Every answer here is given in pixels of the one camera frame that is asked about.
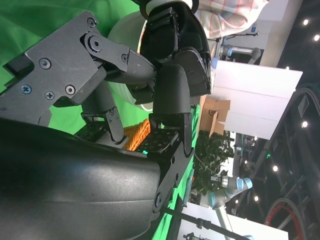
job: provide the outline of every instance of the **green backdrop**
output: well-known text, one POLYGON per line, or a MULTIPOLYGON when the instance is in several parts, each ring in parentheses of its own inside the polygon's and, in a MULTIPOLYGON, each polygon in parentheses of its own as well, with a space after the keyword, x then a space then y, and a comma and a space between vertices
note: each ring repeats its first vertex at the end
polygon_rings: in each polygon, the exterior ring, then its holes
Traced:
MULTIPOLYGON (((32 45, 54 30, 70 21, 83 11, 90 11, 99 20, 97 28, 105 37, 114 24, 124 16, 139 10, 130 0, 1 0, 0 1, 0 66, 25 52, 32 45)), ((12 76, 0 67, 0 92, 12 76)), ((123 101, 113 93, 114 100, 124 127, 132 126, 148 118, 148 113, 123 101)), ((82 108, 50 108, 52 118, 49 127, 70 134, 84 126, 80 113, 82 108)), ((192 145, 196 144, 199 107, 192 110, 192 145)), ((186 173, 192 168, 190 162, 186 173)), ((184 174, 178 188, 173 192, 169 207, 174 208, 178 195, 182 198, 186 191, 188 174, 184 174)), ((155 234, 154 240, 165 240, 170 226, 170 215, 165 215, 155 234)))

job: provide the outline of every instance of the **plaid shirt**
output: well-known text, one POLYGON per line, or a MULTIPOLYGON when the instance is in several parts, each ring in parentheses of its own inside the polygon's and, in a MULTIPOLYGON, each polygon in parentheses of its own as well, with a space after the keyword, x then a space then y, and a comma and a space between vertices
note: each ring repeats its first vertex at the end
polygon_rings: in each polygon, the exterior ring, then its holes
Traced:
POLYGON ((268 0, 200 0, 195 16, 208 39, 219 38, 250 28, 267 3, 268 0))

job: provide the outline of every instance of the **white wall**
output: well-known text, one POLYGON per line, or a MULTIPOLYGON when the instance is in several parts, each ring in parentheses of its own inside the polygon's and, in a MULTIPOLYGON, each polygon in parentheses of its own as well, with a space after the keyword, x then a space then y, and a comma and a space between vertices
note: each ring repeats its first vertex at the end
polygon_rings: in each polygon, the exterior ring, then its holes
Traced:
POLYGON ((301 71, 219 61, 209 97, 231 100, 224 129, 269 140, 301 71))
POLYGON ((289 0, 270 0, 262 9, 258 20, 281 21, 289 0))
MULTIPOLYGON (((196 218, 209 220, 211 223, 220 226, 216 211, 213 209, 188 202, 187 207, 184 207, 182 212, 196 218)), ((239 235, 251 235, 254 240, 288 240, 288 233, 285 231, 229 214, 228 218, 233 232, 239 235)), ((181 221, 177 240, 184 240, 183 235, 187 235, 192 232, 196 237, 201 235, 203 238, 208 238, 210 240, 225 240, 225 237, 222 234, 205 229, 204 227, 199 229, 195 224, 185 220, 181 221)))

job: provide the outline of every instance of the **green leaves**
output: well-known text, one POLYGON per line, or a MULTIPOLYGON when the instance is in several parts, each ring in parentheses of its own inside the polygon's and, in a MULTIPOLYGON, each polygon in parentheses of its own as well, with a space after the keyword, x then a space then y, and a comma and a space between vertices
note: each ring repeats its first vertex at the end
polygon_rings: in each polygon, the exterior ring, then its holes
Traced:
POLYGON ((225 131, 224 135, 214 133, 209 138, 209 132, 200 131, 195 145, 195 154, 202 163, 196 157, 194 158, 195 178, 192 188, 203 195, 216 191, 221 186, 212 185, 211 176, 219 173, 221 163, 234 156, 234 150, 230 145, 230 132, 225 131))

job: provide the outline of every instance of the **orange object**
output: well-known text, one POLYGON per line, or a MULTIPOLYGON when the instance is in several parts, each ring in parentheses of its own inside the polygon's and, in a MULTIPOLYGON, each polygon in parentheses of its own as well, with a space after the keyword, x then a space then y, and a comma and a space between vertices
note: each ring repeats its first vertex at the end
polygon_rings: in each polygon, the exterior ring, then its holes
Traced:
POLYGON ((123 146, 123 149, 135 151, 149 133, 149 119, 146 119, 137 125, 125 127, 124 135, 127 136, 129 139, 123 146))

